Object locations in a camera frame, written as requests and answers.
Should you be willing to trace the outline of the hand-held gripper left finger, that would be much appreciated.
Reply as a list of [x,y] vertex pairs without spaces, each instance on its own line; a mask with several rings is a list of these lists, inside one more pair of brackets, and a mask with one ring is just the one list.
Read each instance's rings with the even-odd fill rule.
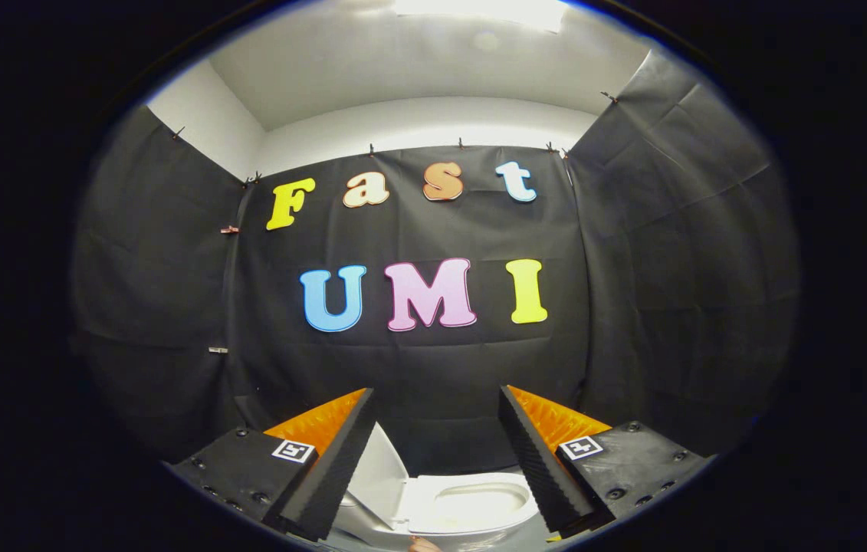
[[373,394],[353,391],[271,429],[233,429],[166,468],[237,516],[321,541],[373,432]]

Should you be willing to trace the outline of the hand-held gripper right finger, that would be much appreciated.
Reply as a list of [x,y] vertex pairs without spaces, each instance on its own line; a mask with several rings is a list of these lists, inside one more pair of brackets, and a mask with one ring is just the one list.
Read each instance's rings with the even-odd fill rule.
[[549,531],[569,538],[622,523],[712,464],[643,422],[610,426],[503,385],[498,419]]

